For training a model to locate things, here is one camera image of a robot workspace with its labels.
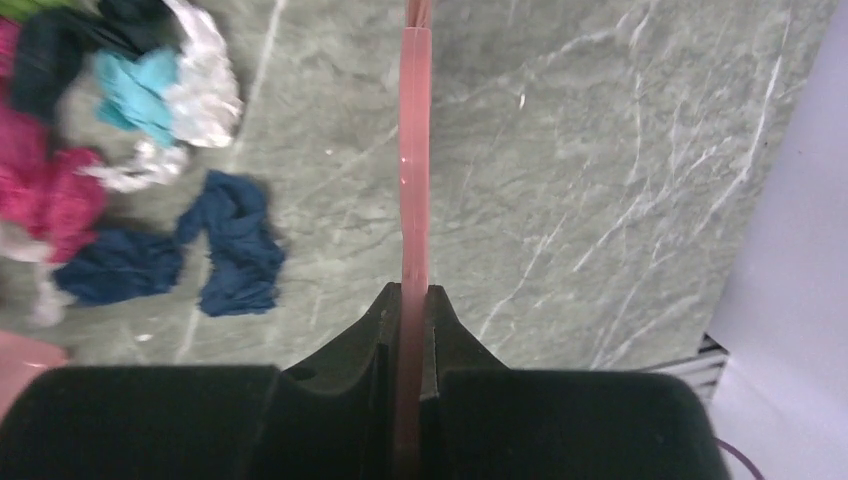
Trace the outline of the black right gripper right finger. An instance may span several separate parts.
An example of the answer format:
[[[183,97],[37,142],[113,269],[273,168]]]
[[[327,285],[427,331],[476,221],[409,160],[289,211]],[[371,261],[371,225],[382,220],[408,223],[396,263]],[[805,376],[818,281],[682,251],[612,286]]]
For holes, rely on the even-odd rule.
[[[706,410],[670,375],[507,367],[426,297],[426,479],[725,479]]]

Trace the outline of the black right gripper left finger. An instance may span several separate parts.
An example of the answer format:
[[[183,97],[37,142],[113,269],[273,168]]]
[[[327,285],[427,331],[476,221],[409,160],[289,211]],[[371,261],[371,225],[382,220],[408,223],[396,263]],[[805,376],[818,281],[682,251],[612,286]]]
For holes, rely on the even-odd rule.
[[[383,479],[400,288],[298,364],[50,370],[1,424],[5,479]]]

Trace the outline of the pink plastic dustpan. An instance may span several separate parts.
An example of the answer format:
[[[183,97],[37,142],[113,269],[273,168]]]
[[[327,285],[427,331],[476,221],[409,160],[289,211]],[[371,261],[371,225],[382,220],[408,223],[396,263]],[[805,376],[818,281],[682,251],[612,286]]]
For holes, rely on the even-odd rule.
[[[45,371],[66,365],[69,352],[59,346],[1,332],[1,418],[17,397]]]

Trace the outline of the pink plastic hand brush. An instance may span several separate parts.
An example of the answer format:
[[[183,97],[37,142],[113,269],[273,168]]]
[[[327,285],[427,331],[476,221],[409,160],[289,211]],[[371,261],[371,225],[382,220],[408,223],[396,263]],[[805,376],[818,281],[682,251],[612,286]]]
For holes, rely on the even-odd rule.
[[[431,1],[408,1],[402,32],[399,104],[399,200],[402,232],[401,305],[392,433],[392,477],[420,475],[425,298],[429,287]]]

